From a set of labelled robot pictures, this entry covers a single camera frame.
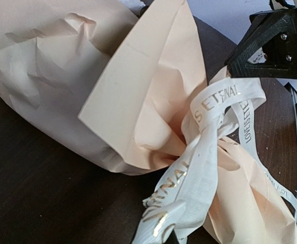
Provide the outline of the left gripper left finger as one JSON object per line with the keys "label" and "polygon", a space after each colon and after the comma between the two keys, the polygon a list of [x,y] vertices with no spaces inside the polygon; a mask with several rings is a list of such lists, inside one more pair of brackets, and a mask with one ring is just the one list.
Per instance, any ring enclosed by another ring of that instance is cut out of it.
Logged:
{"label": "left gripper left finger", "polygon": [[173,227],[165,230],[165,244],[179,244]]}

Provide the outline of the white ribbon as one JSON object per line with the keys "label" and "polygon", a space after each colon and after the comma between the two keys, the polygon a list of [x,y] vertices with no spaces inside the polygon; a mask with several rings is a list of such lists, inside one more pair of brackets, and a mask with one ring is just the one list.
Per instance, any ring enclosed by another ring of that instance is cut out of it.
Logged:
{"label": "white ribbon", "polygon": [[297,199],[261,163],[254,111],[266,101],[258,78],[212,82],[182,124],[187,147],[143,202],[133,243],[186,243],[200,227],[218,243],[297,243],[287,205]]}

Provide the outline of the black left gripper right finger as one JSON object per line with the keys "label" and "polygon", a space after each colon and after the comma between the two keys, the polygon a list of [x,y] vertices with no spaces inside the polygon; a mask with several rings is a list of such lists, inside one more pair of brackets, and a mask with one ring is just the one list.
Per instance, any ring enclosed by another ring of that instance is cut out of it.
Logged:
{"label": "black left gripper right finger", "polygon": [[231,76],[297,79],[297,10],[258,12],[250,21],[225,63]]}

